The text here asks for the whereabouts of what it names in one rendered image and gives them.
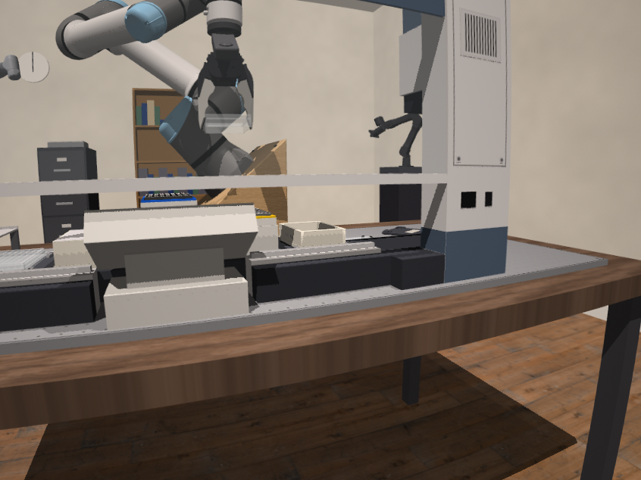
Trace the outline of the cream one-well reservoir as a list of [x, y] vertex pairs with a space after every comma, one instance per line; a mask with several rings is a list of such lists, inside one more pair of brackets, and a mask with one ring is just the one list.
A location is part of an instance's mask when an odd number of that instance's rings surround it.
[[346, 229], [320, 221], [279, 223], [281, 241], [293, 247], [314, 247], [346, 243]]

